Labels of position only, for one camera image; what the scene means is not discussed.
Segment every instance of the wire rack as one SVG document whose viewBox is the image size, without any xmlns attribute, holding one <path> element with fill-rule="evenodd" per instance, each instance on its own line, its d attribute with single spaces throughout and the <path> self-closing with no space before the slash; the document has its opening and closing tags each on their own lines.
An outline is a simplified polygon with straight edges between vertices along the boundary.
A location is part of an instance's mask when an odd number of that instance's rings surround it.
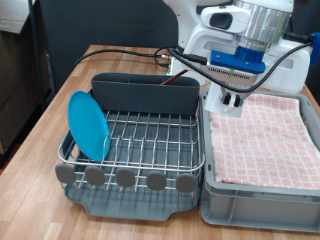
<svg viewBox="0 0 320 240">
<path fill-rule="evenodd" d="M 116 171 L 121 168 L 134 172 L 134 193 L 137 193 L 139 188 L 148 188 L 147 176 L 153 171 L 161 172 L 166 177 L 166 186 L 162 194 L 165 194 L 166 190 L 175 190 L 178 196 L 176 180 L 182 174 L 199 178 L 205 159 L 201 154 L 197 115 L 108 111 L 105 117 L 110 129 L 110 136 L 107 137 L 111 139 L 111 147 L 108 156 L 102 161 L 89 159 L 79 148 L 74 154 L 76 143 L 72 139 L 66 144 L 67 136 L 59 147 L 60 159 L 75 170 L 76 189 L 88 184 L 85 174 L 88 166 L 96 166 L 103 170 L 105 191 L 112 186 L 118 186 L 120 192 L 124 190 L 118 185 L 115 177 Z M 89 186 L 91 190 L 95 188 L 90 184 Z"/>
</svg>

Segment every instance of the gray plastic bin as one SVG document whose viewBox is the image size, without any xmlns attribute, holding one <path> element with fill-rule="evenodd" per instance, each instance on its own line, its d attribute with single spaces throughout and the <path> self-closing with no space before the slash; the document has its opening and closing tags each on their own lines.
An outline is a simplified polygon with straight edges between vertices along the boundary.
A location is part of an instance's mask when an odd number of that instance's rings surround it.
<svg viewBox="0 0 320 240">
<path fill-rule="evenodd" d="M 208 90 L 204 90 L 202 94 L 203 105 L 207 92 Z M 308 120 L 309 134 L 319 149 L 320 121 L 306 96 L 274 92 L 257 93 L 298 99 L 302 119 L 304 122 Z M 202 119 L 205 143 L 203 147 L 206 154 L 201 199 L 204 221 L 219 225 L 319 232 L 320 191 L 215 182 L 209 114 L 205 110 L 202 111 Z"/>
</svg>

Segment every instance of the dark background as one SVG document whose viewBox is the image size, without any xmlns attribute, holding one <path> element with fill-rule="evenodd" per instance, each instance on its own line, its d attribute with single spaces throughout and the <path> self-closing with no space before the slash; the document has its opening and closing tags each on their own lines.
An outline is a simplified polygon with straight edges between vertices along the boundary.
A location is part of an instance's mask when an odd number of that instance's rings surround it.
<svg viewBox="0 0 320 240">
<path fill-rule="evenodd" d="M 178 42 L 176 17 L 162 0 L 40 0 L 40 4 L 56 91 L 90 44 L 158 48 Z M 320 31 L 319 10 L 318 0 L 295 10 L 294 32 Z M 307 85 L 319 103 L 317 69 L 319 64 L 310 68 Z"/>
</svg>

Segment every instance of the pink checkered towel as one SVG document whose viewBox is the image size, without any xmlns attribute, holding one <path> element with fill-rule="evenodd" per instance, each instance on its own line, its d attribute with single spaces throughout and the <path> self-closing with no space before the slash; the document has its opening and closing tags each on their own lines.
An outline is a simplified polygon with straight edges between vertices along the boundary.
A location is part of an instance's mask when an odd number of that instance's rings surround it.
<svg viewBox="0 0 320 240">
<path fill-rule="evenodd" d="M 215 181 L 320 190 L 320 153 L 299 101 L 251 95 L 241 118 L 210 114 Z"/>
</svg>

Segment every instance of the blue plate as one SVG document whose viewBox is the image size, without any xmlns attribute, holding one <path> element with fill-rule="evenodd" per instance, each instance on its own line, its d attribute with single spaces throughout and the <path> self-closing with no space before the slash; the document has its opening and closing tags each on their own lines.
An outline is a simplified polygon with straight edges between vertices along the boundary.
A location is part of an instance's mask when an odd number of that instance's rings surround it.
<svg viewBox="0 0 320 240">
<path fill-rule="evenodd" d="M 68 105 L 71 134 L 81 151 L 90 159 L 102 161 L 110 150 L 110 138 L 104 153 L 104 141 L 110 131 L 98 103 L 82 91 L 72 94 Z"/>
</svg>

